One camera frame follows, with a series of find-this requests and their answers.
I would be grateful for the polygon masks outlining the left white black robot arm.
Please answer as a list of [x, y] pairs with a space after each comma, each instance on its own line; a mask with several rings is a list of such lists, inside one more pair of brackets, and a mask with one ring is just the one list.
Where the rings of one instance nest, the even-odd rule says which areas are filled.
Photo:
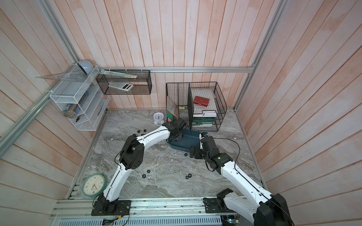
[[156, 130], [143, 136], [129, 136], [119, 153], [117, 170], [106, 189], [98, 196], [91, 215], [114, 215], [116, 211], [125, 215], [126, 206], [118, 200], [119, 195], [131, 172], [142, 164], [144, 152], [163, 140], [181, 140], [185, 127], [186, 122], [179, 118], [176, 121], [165, 122]]

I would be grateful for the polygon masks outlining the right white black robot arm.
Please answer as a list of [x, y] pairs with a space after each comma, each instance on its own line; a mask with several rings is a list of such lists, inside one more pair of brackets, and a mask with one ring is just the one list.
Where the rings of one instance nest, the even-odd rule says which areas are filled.
[[203, 159], [210, 172], [216, 171], [228, 179], [244, 196], [242, 198], [230, 189], [217, 196], [221, 210], [231, 210], [255, 226], [293, 226], [288, 205], [280, 194], [273, 195], [250, 178], [227, 154], [221, 153], [215, 139], [203, 132], [200, 145], [190, 148], [190, 157]]

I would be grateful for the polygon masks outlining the dark teal storage box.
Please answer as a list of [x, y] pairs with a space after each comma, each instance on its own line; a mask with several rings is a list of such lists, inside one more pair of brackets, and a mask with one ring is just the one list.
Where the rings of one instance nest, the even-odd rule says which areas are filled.
[[168, 138], [167, 142], [171, 148], [189, 153], [191, 147], [200, 147], [200, 134], [199, 131], [183, 129], [181, 140]]

